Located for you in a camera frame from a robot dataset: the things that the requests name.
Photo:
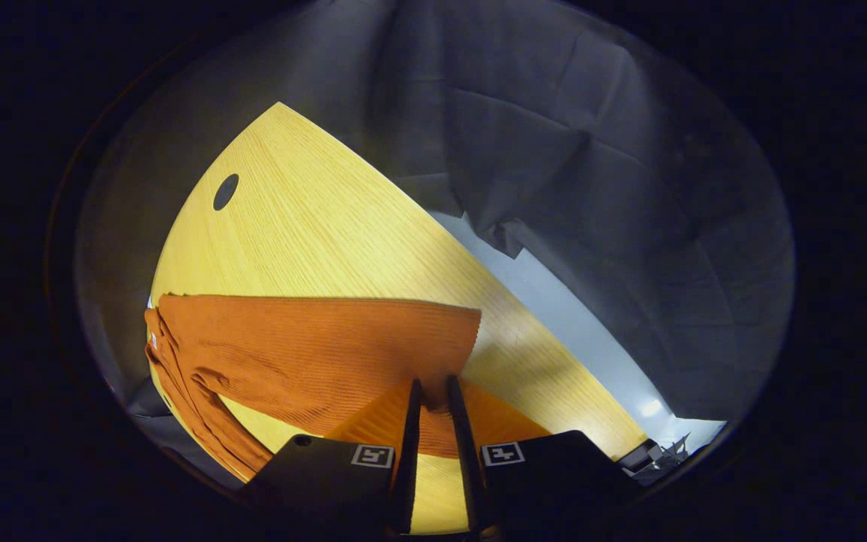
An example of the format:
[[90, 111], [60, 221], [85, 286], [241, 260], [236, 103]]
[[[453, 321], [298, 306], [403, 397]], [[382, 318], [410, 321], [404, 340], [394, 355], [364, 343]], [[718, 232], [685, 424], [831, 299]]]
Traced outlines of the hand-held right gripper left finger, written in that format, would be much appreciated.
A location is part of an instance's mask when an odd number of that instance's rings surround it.
[[413, 379], [384, 397], [385, 443], [296, 434], [238, 490], [272, 537], [398, 537], [412, 521], [423, 391]]

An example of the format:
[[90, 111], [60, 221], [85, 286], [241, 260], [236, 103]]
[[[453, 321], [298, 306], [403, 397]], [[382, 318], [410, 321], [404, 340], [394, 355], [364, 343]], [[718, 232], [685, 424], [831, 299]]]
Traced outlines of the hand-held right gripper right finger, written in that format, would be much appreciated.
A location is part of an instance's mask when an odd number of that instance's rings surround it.
[[580, 430], [478, 438], [460, 378], [445, 381], [474, 537], [605, 537], [640, 484]]

